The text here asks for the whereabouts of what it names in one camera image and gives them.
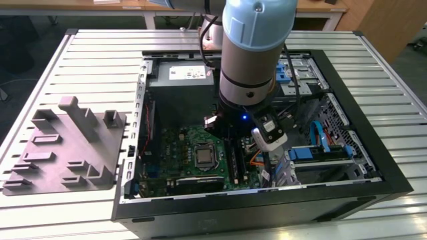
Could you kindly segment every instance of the sticker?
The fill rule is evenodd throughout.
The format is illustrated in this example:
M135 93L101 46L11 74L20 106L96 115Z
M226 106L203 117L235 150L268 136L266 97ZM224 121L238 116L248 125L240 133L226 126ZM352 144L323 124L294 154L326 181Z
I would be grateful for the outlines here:
M268 121L263 124L266 131L270 133L272 130L275 130L276 125L274 123L274 121Z
M172 66L168 70L170 80L206 79L206 66Z
M267 181L270 181L270 173L266 171L266 169L262 170L260 175Z
M143 9L140 6L124 6L123 9Z

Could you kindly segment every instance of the open computer tower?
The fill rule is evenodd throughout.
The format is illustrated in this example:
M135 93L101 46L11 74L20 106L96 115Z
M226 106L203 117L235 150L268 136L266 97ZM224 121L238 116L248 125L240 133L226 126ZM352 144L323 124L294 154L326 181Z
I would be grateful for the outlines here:
M250 134L230 141L206 131L204 117L219 107L219 70L200 55L143 55L112 212L140 238L339 220L412 191L322 50L291 51L303 101L298 126L290 124L288 140L270 154L258 152ZM284 124L296 95L290 75L283 55L271 105Z

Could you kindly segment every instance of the cpu socket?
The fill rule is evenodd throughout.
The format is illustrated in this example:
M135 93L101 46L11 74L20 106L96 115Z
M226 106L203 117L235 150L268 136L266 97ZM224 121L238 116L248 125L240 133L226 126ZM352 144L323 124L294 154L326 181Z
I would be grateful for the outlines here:
M216 163L215 145L211 143L199 143L194 148L194 164L202 171L208 171Z

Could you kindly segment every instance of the gray 3d printed holder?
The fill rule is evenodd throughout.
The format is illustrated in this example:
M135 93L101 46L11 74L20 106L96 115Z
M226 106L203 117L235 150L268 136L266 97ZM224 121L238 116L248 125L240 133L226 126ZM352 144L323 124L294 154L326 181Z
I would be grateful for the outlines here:
M125 114L92 113L79 108L75 96L60 99L59 108L36 111L36 126L11 178L3 184L8 196L107 190L113 186L125 126Z

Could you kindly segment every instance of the slotted aluminum surface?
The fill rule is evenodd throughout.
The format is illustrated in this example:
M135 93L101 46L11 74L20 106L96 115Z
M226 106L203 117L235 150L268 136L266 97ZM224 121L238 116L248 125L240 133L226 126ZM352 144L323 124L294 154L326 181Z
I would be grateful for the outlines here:
M55 105L60 97L75 95L83 108L96 113L116 109L127 112L131 119L142 51L196 50L196 38L195 31L175 30L80 30L76 35L64 37L0 148L0 187L19 159L13 155L25 147L20 141L31 136L32 130L27 127L32 126L29 117L35 110L53 108L59 111ZM324 50L414 192L371 206L342 221L187 239L426 239L424 105L364 37L352 32L295 31L286 42L290 49ZM0 194L0 239L136 239L119 223L109 222L113 197L115 188L13 197Z

